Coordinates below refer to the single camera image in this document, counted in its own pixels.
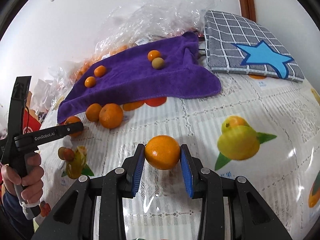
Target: blue gripper pad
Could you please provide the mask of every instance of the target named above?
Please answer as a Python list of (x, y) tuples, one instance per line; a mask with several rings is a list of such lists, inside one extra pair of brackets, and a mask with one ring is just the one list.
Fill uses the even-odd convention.
[(144, 161), (145, 161), (145, 157), (144, 157), (144, 148), (143, 148), (141, 150), (141, 152), (140, 152), (139, 159), (138, 159), (136, 168), (135, 168), (133, 176), (132, 176), (132, 190), (131, 190), (131, 193), (132, 193), (133, 197), (136, 196), (136, 193), (139, 190)]
[(184, 185), (186, 186), (186, 191), (189, 195), (189, 197), (193, 197), (194, 191), (193, 191), (193, 184), (192, 184), (192, 175), (189, 168), (189, 164), (187, 161), (186, 153), (183, 149), (181, 149), (181, 157), (180, 157), (180, 164), (182, 169), (182, 175), (184, 180)]

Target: checkered placemat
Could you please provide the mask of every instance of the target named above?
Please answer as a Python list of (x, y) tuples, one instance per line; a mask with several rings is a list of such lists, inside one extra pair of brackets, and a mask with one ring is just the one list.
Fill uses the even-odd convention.
[[(241, 65), (247, 54), (233, 44), (255, 46), (265, 41), (282, 55), (291, 56), (286, 48), (266, 28), (255, 22), (220, 11), (208, 11), (204, 16), (207, 64), (212, 72), (255, 74), (278, 77), (270, 65)], [(303, 81), (304, 75), (295, 61), (286, 63), (287, 79)]]

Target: printed green leaf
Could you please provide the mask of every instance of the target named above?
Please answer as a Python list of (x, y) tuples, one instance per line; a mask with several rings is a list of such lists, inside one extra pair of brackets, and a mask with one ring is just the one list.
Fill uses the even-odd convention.
[(277, 138), (277, 136), (274, 134), (263, 133), (263, 132), (258, 132), (257, 134), (258, 134), (258, 140), (259, 140), (260, 144)]
[(66, 175), (67, 175), (66, 170), (64, 170), (64, 171), (62, 172), (62, 174), (61, 174), (61, 177), (64, 177), (64, 176), (66, 176)]
[(319, 190), (320, 188), (320, 171), (318, 172), (318, 175), (315, 179), (315, 182), (313, 183), (313, 190), (312, 190), (312, 195), (314, 196), (317, 191)]
[(92, 172), (90, 167), (86, 164), (82, 169), (81, 175), (94, 176), (94, 173)]
[(214, 166), (214, 170), (220, 170), (223, 166), (229, 163), (231, 159), (225, 157), (223, 154), (219, 153), (218, 159), (216, 161), (216, 165)]

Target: purple towel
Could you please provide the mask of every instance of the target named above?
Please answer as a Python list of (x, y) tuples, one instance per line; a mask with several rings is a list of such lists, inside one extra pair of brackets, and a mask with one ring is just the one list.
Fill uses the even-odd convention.
[[(147, 58), (153, 49), (159, 50), (165, 60), (162, 70), (155, 70)], [(149, 98), (203, 98), (219, 93), (219, 79), (198, 65), (197, 55), (198, 37), (185, 33), (103, 59), (90, 67), (61, 103), (58, 123), (86, 111), (94, 103), (122, 105)], [(93, 71), (100, 65), (107, 68), (107, 73), (96, 78), (93, 88), (86, 88), (84, 81), (94, 76)]]

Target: human hand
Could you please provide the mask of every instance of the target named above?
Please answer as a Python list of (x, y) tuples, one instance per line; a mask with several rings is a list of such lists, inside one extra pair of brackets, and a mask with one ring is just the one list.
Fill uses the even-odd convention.
[(27, 186), (27, 188), (21, 192), (21, 197), (31, 204), (37, 202), (43, 194), (43, 182), (41, 178), (44, 175), (44, 170), (40, 167), (41, 157), (39, 154), (28, 158), (27, 162), (28, 165), (34, 166), (34, 168), (30, 174), (22, 179), (14, 169), (9, 166), (3, 166), (1, 168), (1, 174), (4, 185), (11, 195), (17, 195), (14, 189), (14, 184)]

